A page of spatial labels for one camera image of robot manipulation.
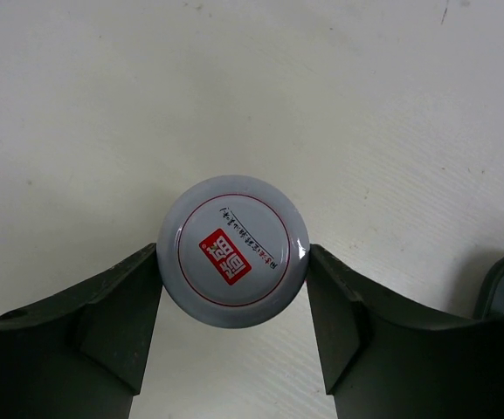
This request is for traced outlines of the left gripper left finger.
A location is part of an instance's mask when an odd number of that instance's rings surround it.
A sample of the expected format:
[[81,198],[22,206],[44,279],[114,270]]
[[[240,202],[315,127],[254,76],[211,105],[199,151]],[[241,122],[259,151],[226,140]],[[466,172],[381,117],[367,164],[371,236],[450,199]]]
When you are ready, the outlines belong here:
[[0,418],[127,418],[162,292],[155,245],[0,316]]

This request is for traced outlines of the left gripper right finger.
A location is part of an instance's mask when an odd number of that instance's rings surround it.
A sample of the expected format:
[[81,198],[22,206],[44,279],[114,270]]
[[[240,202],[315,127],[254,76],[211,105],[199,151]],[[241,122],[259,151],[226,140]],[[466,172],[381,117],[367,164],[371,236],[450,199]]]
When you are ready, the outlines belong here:
[[310,252],[307,293],[340,418],[504,418],[504,315],[424,306],[320,245]]

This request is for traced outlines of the white cap dark spice jar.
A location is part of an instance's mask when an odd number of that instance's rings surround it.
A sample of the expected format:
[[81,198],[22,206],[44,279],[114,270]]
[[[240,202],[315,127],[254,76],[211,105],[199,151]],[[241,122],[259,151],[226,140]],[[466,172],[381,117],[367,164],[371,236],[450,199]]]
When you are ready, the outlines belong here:
[[290,199],[245,175],[221,175],[180,195],[156,242],[162,283],[204,324],[241,329],[282,313],[306,275],[310,241]]

